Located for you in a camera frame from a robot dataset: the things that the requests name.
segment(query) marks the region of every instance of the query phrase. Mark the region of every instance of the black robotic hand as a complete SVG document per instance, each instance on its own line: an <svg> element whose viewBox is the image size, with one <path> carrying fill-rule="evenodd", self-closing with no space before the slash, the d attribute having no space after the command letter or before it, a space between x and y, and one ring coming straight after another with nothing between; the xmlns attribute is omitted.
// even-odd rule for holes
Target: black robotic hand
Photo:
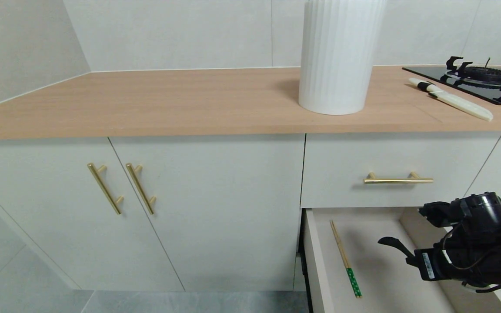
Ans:
<svg viewBox="0 0 501 313"><path fill-rule="evenodd" d="M501 199L496 193L427 203L419 213L436 227L453 228L433 248L414 254L396 238L384 237L378 243L403 252L406 263L417 267L423 280L452 279L481 288L498 285L478 293L501 288Z"/></svg>

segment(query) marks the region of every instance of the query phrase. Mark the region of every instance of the kitchen counter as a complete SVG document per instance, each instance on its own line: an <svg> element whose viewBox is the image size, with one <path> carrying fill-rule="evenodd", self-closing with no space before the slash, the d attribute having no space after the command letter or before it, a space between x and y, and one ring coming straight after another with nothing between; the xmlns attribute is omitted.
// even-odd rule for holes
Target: kitchen counter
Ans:
<svg viewBox="0 0 501 313"><path fill-rule="evenodd" d="M407 85L398 66L374 67L363 111L331 116L300 107L299 69L88 73L0 103L0 140L47 137L501 131Z"/></svg>

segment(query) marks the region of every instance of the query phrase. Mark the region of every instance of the gold handle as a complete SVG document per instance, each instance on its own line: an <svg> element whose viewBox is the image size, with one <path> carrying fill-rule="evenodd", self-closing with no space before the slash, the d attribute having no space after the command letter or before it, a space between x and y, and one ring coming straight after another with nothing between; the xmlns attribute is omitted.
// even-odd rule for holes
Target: gold handle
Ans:
<svg viewBox="0 0 501 313"><path fill-rule="evenodd" d="M92 175L94 176L96 182L98 182L100 188L102 188L102 191L106 195L107 200L109 200L109 202L111 203L111 206L113 206L113 209L115 210L117 215L121 214L118 205L121 203L121 201L123 201L123 196L119 196L117 200L113 200L111 193L109 192L109 190L107 190L106 184L104 184L104 181L100 178L100 173L106 170L107 166L101 166L99 169L96 169L94 163L89 163L88 169L90 170L90 173L92 173Z"/></svg>
<svg viewBox="0 0 501 313"><path fill-rule="evenodd" d="M153 196L150 200L148 200L148 197L146 196L146 193L144 192L143 186L140 184L139 178L137 177L137 173L139 173L141 170L143 170L143 166L137 166L136 168L133 168L133 165L131 163L127 163L127 170L129 171L129 174L131 174L131 177L133 178L133 182L135 182L135 186L137 186L137 189L139 190L139 194L144 200L144 204L148 208L148 213L150 215L154 214L154 210L152 209L152 206L154 202L156 202L156 197Z"/></svg>
<svg viewBox="0 0 501 313"><path fill-rule="evenodd" d="M408 178L376 178L373 172L368 173L368 177L363 180L365 184L429 184L433 183L432 178L421 178L417 173L411 172Z"/></svg>

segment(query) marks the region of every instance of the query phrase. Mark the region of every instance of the drawer front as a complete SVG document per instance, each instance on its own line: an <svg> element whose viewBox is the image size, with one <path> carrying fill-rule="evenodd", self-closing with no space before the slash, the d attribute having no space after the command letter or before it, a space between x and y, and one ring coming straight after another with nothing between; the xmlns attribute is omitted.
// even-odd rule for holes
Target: drawer front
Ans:
<svg viewBox="0 0 501 313"><path fill-rule="evenodd" d="M501 133L308 134L301 207L422 206L465 194ZM406 179L432 183L365 184Z"/></svg>

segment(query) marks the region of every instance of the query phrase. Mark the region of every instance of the gas stove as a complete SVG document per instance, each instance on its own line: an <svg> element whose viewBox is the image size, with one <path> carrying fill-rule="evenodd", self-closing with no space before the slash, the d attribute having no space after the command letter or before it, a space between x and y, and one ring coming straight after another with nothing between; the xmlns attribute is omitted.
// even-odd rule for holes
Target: gas stove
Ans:
<svg viewBox="0 0 501 313"><path fill-rule="evenodd" d="M438 81L494 104L501 105L501 67L470 66L473 62L455 65L462 57L453 56L446 66L408 66L403 69Z"/></svg>

